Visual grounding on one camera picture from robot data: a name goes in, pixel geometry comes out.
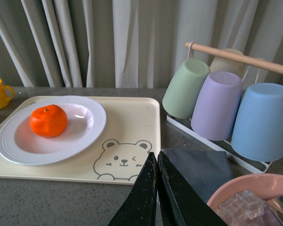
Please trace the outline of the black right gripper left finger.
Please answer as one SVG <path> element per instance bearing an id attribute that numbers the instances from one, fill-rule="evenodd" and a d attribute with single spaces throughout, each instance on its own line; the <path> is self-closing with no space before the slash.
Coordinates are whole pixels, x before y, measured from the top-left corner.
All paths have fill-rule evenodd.
<path id="1" fill-rule="evenodd" d="M 154 226 L 156 223 L 158 165 L 150 152 L 128 197 L 109 226 Z"/>

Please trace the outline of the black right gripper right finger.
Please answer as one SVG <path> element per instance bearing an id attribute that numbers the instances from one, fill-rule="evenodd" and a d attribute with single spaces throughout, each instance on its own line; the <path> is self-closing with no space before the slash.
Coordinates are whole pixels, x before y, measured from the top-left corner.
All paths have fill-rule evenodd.
<path id="1" fill-rule="evenodd" d="M 166 154 L 158 155 L 161 187 L 160 203 L 168 204 L 163 208 L 163 217 L 170 225 L 176 226 L 225 226 L 226 223 L 198 196 Z"/>

